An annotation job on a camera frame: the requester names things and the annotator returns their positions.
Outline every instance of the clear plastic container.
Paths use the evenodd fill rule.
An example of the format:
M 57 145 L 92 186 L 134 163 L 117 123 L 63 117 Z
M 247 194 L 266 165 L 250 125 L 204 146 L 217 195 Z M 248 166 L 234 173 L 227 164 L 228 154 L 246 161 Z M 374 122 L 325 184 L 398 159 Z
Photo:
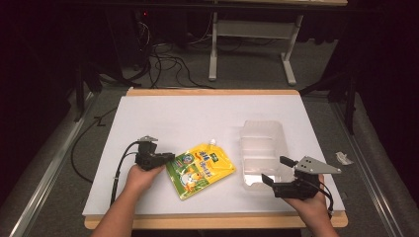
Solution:
M 248 120 L 240 130 L 244 188 L 271 191 L 262 182 L 265 174 L 276 183 L 293 180 L 293 169 L 281 164 L 280 156 L 289 156 L 283 126 L 275 120 Z

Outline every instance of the white tabletop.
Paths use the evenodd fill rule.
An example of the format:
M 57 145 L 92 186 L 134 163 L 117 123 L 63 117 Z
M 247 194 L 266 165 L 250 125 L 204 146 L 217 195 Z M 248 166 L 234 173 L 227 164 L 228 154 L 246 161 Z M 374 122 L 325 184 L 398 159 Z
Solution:
M 205 190 L 180 200 L 166 172 L 136 206 L 136 214 L 278 213 L 293 209 L 273 192 L 243 187 L 239 131 L 247 120 L 277 120 L 283 125 L 290 158 L 311 156 L 325 162 L 300 95 L 210 95 L 122 97 L 83 215 L 103 215 L 109 208 L 113 176 L 126 148 L 144 135 L 158 138 L 156 152 L 176 155 L 216 139 L 236 172 Z M 117 194 L 124 187 L 134 156 L 125 159 Z M 334 209 L 345 210 L 330 175 L 325 183 Z

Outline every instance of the black cable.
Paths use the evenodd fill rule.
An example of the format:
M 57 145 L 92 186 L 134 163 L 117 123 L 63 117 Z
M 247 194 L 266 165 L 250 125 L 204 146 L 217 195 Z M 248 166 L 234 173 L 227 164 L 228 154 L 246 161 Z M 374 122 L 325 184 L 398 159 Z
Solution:
M 93 184 L 93 181 L 86 178 L 84 175 L 82 175 L 76 168 L 75 163 L 74 163 L 74 150 L 77 146 L 77 143 L 80 141 L 80 139 L 83 137 L 84 134 L 86 134 L 86 132 L 94 125 L 96 124 L 97 121 L 101 120 L 102 118 L 104 118 L 105 116 L 107 116 L 108 114 L 110 114 L 111 112 L 113 112 L 114 110 L 116 110 L 117 107 L 111 109 L 110 111 L 104 113 L 102 116 L 100 117 L 96 117 L 95 120 L 86 128 L 83 130 L 83 132 L 77 137 L 77 139 L 74 141 L 73 143 L 73 147 L 71 148 L 71 153 L 70 153 L 70 160 L 71 160 L 71 166 L 73 167 L 74 172 L 83 180 Z
M 126 151 L 124 152 L 123 157 L 121 157 L 121 161 L 120 164 L 118 165 L 118 169 L 117 172 L 115 173 L 114 176 L 114 187 L 112 188 L 112 195 L 111 195 L 111 205 L 114 203 L 116 195 L 117 195 L 117 188 L 118 188 L 118 181 L 120 178 L 120 173 L 121 173 L 121 165 L 123 164 L 123 161 L 125 160 L 125 158 L 132 153 L 128 153 L 128 151 L 135 145 L 135 144 L 139 144 L 139 141 L 135 141 L 133 143 L 131 143 L 127 148 Z
M 166 69 L 164 69 L 164 70 L 169 70 L 169 69 L 174 68 L 176 65 L 179 65 L 179 66 L 180 66 L 180 69 L 177 71 L 175 78 L 176 78 L 176 80 L 178 81 L 178 83 L 179 83 L 181 86 L 183 86 L 183 87 L 187 87 L 187 88 L 196 88 L 196 87 L 198 87 L 198 88 L 214 89 L 214 87 L 207 86 L 207 85 L 201 85 L 201 84 L 198 84 L 198 83 L 196 83 L 195 81 L 193 81 L 193 80 L 192 80 L 192 78 L 191 78 L 191 71 L 189 70 L 189 68 L 188 68 L 188 66 L 186 65 L 185 61 L 184 61 L 181 57 L 172 56 L 172 55 L 169 55 L 169 54 L 166 54 L 166 53 L 163 53 L 163 54 L 158 55 L 158 54 L 157 54 L 157 52 L 156 52 L 156 50 L 154 50 L 154 52 L 155 52 L 155 55 L 151 54 L 150 56 L 152 56 L 152 57 L 156 57 L 156 58 L 157 58 L 158 62 L 156 62 L 156 63 L 155 63 L 155 67 L 156 67 L 157 69 L 159 69 L 159 73 L 160 73 L 160 71 L 161 71 L 161 70 L 163 70 L 161 62 L 163 62 L 163 61 L 171 61 L 171 62 L 173 62 L 174 64 L 173 64 L 172 66 L 170 66 L 169 68 L 166 68 Z M 194 84 L 194 86 L 186 86 L 186 85 L 182 84 L 182 83 L 179 81 L 178 75 L 179 75 L 180 71 L 181 71 L 183 68 L 185 68 L 185 69 L 187 70 L 187 73 L 188 73 L 188 77 L 187 77 L 187 78 L 188 78 L 188 80 L 189 80 L 192 84 Z M 156 87 L 156 81 L 154 81 L 154 83 L 153 83 L 153 85 L 152 85 L 152 86 L 153 86 L 153 87 Z
M 307 184 L 307 185 L 310 185 L 310 186 L 312 186 L 312 187 L 314 187 L 314 188 L 316 188 L 316 189 L 318 189 L 321 193 L 323 193 L 327 198 L 329 198 L 329 200 L 330 200 L 330 203 L 329 203 L 329 207 L 327 208 L 327 212 L 328 212 L 328 214 L 329 214 L 329 218 L 332 218 L 332 213 L 333 213 L 333 203 L 334 203 L 334 201 L 333 201 L 333 196 L 332 196 L 332 193 L 329 191 L 329 189 L 323 184 L 323 183 L 321 183 L 321 182 L 319 182 L 326 190 L 327 190 L 327 192 L 328 193 L 326 193 L 324 190 L 322 190 L 322 189 L 320 189 L 319 187 L 317 187 L 316 185 L 314 185 L 312 182 L 309 182 L 309 181 L 306 181 L 306 180 L 303 180 L 303 179 L 300 179 L 302 182 L 304 182 L 305 184 Z

